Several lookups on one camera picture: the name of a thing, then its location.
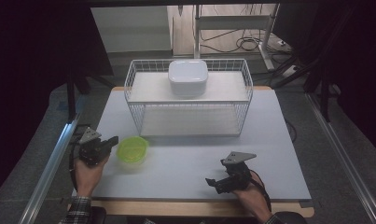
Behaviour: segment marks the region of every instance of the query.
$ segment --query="wooden table edge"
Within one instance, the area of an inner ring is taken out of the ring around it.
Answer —
[[[93,206],[105,208],[108,215],[165,217],[250,217],[238,201],[233,202],[144,202],[92,201]],[[272,212],[296,212],[312,217],[313,207],[302,208],[299,203],[272,203]]]

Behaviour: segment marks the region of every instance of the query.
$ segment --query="person's arm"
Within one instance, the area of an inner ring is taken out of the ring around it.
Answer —
[[[76,160],[77,196],[73,198],[66,217],[60,223],[87,224],[91,222],[91,194],[100,182],[108,158],[94,167],[88,167],[83,161]]]
[[[252,178],[263,187],[260,178],[251,172]],[[260,190],[253,184],[244,190],[234,190],[233,193],[240,200],[243,207],[254,215],[263,224],[284,224],[277,216],[273,215],[267,206],[266,200]]]

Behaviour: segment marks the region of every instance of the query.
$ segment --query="wire basket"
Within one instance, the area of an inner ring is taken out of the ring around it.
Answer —
[[[134,60],[124,84],[132,118],[142,136],[239,136],[253,85],[244,59],[206,60],[201,96],[173,95],[168,69],[174,60]]]

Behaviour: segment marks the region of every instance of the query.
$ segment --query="white shelf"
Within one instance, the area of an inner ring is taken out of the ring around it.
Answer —
[[[209,71],[206,91],[201,96],[174,95],[167,72],[137,72],[129,103],[248,102],[240,71]]]

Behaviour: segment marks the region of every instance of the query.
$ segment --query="metal rail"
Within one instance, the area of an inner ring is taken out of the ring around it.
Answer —
[[[30,201],[27,203],[24,212],[22,213],[19,223],[28,224],[34,223],[39,209],[45,200],[46,194],[48,193],[49,187],[53,178],[58,170],[60,162],[63,158],[63,154],[68,147],[69,141],[74,133],[74,129],[79,121],[80,114],[83,111],[83,106],[86,103],[87,96],[81,95],[77,100],[77,114],[71,123],[67,123],[63,128],[62,134],[50,155],[49,161],[39,178],[38,183],[31,195]]]
[[[365,184],[365,181],[362,179],[359,172],[356,170],[353,162],[350,160],[345,148],[343,147],[339,137],[336,135],[330,123],[328,123],[325,118],[321,115],[319,110],[319,103],[315,98],[313,93],[306,94],[312,108],[313,112],[316,115],[321,127],[323,128],[327,139],[332,145],[333,150],[335,151],[344,172],[347,174],[351,185],[353,186],[359,200],[362,202],[366,212],[369,215],[369,218],[373,224],[376,224],[376,200],[370,193],[368,186]]]

